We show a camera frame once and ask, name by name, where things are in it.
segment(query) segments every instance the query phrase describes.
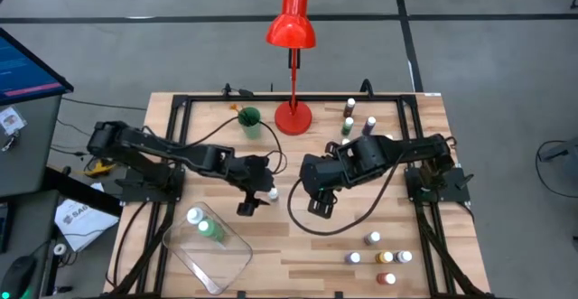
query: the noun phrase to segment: computer screen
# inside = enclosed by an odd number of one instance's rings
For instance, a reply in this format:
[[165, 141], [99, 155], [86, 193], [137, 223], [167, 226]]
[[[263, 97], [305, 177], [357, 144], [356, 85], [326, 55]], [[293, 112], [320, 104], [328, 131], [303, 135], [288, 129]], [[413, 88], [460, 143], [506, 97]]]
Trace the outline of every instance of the computer screen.
[[73, 87], [0, 29], [0, 105], [72, 92]]

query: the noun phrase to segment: wooden table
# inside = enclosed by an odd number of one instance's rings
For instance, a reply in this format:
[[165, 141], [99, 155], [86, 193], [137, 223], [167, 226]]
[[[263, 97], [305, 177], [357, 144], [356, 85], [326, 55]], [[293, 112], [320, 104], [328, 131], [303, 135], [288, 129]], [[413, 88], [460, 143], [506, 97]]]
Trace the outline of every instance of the wooden table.
[[[144, 124], [158, 135], [164, 135], [170, 113], [172, 93], [154, 93], [151, 96]], [[416, 94], [424, 135], [440, 133], [451, 135], [447, 117], [439, 95]], [[201, 138], [226, 119], [236, 115], [228, 102], [195, 102], [191, 113], [187, 142]], [[287, 193], [298, 178], [304, 154], [322, 154], [327, 142], [340, 142], [342, 124], [341, 102], [308, 102], [313, 112], [313, 122], [304, 135], [288, 136], [278, 132], [274, 114], [276, 102], [247, 102], [242, 106], [257, 107], [262, 120], [270, 125], [288, 158], [287, 169], [275, 177], [280, 191], [280, 201], [271, 206], [256, 209], [251, 218], [236, 214], [237, 205], [243, 199], [239, 190], [223, 181], [200, 177], [187, 172], [182, 200], [176, 206], [174, 218], [179, 220], [196, 201], [204, 201], [233, 228], [254, 251], [253, 259], [238, 280], [221, 296], [235, 296], [237, 291], [247, 291], [248, 297], [333, 297], [336, 291], [345, 297], [427, 297], [429, 295], [424, 270], [414, 205], [407, 199], [403, 169], [398, 169], [384, 197], [373, 214], [357, 227], [333, 237], [317, 237], [301, 231], [290, 220], [286, 211]], [[356, 125], [351, 137], [360, 134], [363, 122], [369, 116], [377, 119], [373, 134], [392, 135], [401, 139], [396, 106], [392, 103], [358, 102], [354, 110]], [[408, 119], [413, 131], [411, 118]], [[210, 138], [207, 143], [233, 146], [236, 155], [266, 154], [276, 149], [274, 138], [263, 129], [262, 138], [247, 140], [238, 124], [230, 124]], [[276, 158], [270, 165], [274, 168]], [[294, 195], [295, 217], [306, 226], [318, 230], [342, 227], [367, 211], [375, 199], [385, 176], [351, 190], [338, 193], [339, 204], [332, 218], [324, 220], [306, 211], [308, 195], [300, 186]], [[112, 275], [114, 257], [120, 236], [135, 213], [138, 203], [124, 208], [119, 222], [117, 243], [109, 274]], [[149, 220], [150, 204], [141, 211], [128, 233], [121, 254], [119, 274], [125, 275], [141, 255]], [[489, 291], [488, 280], [481, 260], [480, 248], [470, 215], [455, 203], [441, 203], [443, 226], [447, 244], [453, 258], [463, 272], [480, 289]], [[363, 236], [378, 231], [382, 240], [366, 246]], [[380, 265], [375, 263], [379, 250], [410, 250], [414, 259], [408, 264]], [[360, 265], [346, 265], [344, 256], [358, 251]], [[157, 254], [151, 259], [146, 289], [151, 291], [154, 283]], [[440, 291], [444, 291], [443, 274], [437, 255], [436, 264]], [[396, 275], [394, 285], [379, 285], [376, 274], [389, 272]], [[169, 253], [163, 296], [210, 296], [195, 276], [175, 255]]]

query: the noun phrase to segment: clear plastic container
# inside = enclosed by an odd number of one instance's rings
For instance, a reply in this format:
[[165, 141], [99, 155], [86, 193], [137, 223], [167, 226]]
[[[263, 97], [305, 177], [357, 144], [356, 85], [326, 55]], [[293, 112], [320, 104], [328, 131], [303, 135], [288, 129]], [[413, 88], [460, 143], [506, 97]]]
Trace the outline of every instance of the clear plastic container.
[[196, 202], [190, 207], [193, 208], [203, 211], [203, 220], [210, 219], [220, 226], [224, 235], [215, 238], [221, 241], [201, 235], [200, 223], [189, 222], [185, 214], [164, 233], [163, 243], [199, 278], [210, 294], [221, 294], [245, 269], [253, 250], [206, 203]]

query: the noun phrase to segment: small bottle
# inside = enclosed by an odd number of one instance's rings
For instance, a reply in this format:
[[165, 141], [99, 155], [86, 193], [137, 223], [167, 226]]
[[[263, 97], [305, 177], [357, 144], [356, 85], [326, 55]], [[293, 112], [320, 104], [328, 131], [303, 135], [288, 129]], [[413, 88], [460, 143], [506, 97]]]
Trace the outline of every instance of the small bottle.
[[347, 104], [345, 104], [345, 109], [343, 109], [343, 117], [351, 117], [353, 114], [353, 108], [355, 107], [355, 99], [349, 98], [347, 99]]
[[366, 244], [373, 245], [381, 240], [381, 235], [379, 235], [379, 232], [373, 231], [368, 233], [367, 236], [363, 238], [363, 240]]
[[391, 252], [379, 252], [376, 255], [376, 262], [391, 263], [394, 260], [394, 255]]
[[380, 285], [392, 285], [396, 282], [396, 276], [391, 273], [379, 273], [378, 283]]
[[218, 242], [225, 237], [223, 228], [212, 219], [205, 219], [199, 222], [199, 233], [206, 238], [211, 238]]
[[341, 127], [341, 135], [347, 136], [351, 133], [353, 129], [353, 118], [347, 117], [345, 118], [345, 122], [343, 122], [343, 126]]
[[269, 191], [267, 194], [270, 201], [278, 201], [279, 200], [279, 191], [274, 187]]
[[376, 118], [369, 117], [368, 120], [365, 122], [363, 129], [361, 130], [362, 135], [370, 135], [373, 127], [376, 125]]
[[197, 225], [205, 217], [201, 208], [192, 208], [187, 212], [187, 221], [192, 225]]
[[407, 250], [400, 250], [394, 255], [394, 260], [397, 263], [407, 263], [412, 260], [412, 253]]
[[345, 261], [350, 264], [357, 264], [361, 261], [361, 255], [358, 252], [349, 253], [345, 256]]

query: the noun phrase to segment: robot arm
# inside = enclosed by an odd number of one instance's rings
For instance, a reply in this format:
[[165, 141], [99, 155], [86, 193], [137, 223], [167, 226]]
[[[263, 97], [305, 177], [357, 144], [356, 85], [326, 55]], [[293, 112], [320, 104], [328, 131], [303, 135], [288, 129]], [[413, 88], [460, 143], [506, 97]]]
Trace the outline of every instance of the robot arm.
[[124, 122], [98, 122], [90, 138], [88, 150], [99, 158], [107, 158], [137, 170], [148, 182], [164, 185], [171, 178], [168, 164], [154, 163], [143, 154], [151, 154], [184, 164], [201, 176], [218, 178], [246, 193], [237, 214], [251, 216], [259, 204], [255, 192], [269, 192], [273, 175], [267, 168], [266, 156], [235, 157], [235, 149], [221, 145], [181, 145], [151, 135]]
[[443, 187], [443, 173], [452, 169], [450, 147], [441, 135], [393, 141], [382, 135], [359, 137], [345, 145], [330, 142], [325, 156], [306, 154], [300, 177], [311, 200], [308, 211], [328, 219], [336, 203], [334, 192], [372, 181], [395, 164], [424, 160], [423, 185]]

